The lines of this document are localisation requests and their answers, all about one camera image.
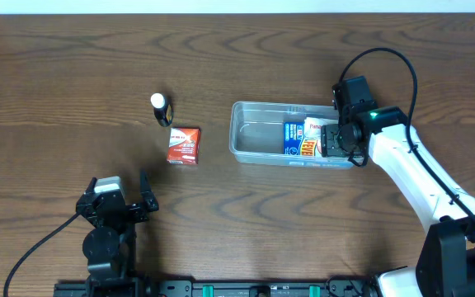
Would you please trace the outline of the white Panadol packet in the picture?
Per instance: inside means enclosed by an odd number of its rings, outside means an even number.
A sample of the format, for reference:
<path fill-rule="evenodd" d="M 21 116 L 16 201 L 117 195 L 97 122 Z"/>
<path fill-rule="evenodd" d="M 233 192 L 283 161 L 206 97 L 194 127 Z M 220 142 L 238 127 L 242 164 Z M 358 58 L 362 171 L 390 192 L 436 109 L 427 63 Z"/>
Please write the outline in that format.
<path fill-rule="evenodd" d="M 324 119 L 317 117 L 307 117 L 303 125 L 303 135 L 305 139 L 320 139 L 322 127 L 324 125 L 335 125 L 338 120 Z"/>

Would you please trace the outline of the blue Kool Fever box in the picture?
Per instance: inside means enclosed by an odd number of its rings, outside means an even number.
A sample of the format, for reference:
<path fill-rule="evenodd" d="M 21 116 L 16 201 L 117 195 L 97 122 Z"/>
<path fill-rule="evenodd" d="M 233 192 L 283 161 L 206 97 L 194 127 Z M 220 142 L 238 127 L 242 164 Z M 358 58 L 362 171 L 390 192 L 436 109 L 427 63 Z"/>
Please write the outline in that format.
<path fill-rule="evenodd" d="M 322 156 L 321 139 L 305 139 L 304 122 L 285 122 L 283 125 L 284 154 L 317 157 Z"/>

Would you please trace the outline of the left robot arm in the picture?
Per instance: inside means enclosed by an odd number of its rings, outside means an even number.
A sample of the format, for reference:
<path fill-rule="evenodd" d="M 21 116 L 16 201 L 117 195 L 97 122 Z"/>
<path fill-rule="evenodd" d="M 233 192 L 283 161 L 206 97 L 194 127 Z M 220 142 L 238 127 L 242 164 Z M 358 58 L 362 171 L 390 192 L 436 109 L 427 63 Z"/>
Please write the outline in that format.
<path fill-rule="evenodd" d="M 78 199 L 77 213 L 94 227 L 82 244 L 93 280 L 117 281 L 136 275 L 135 225 L 159 210 L 146 172 L 140 173 L 140 195 L 140 202 L 128 204 L 119 177 L 94 177 Z"/>

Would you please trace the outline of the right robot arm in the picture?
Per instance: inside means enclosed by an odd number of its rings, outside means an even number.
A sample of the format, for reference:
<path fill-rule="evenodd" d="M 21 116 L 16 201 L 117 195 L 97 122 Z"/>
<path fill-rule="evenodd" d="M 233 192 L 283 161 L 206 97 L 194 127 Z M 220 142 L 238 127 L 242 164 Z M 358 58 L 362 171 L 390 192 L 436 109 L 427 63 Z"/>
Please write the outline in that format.
<path fill-rule="evenodd" d="M 363 77 L 333 86 L 337 123 L 322 128 L 322 155 L 379 165 L 426 232 L 414 267 L 383 272 L 368 296 L 475 296 L 475 198 L 435 161 L 407 116 L 379 107 Z"/>

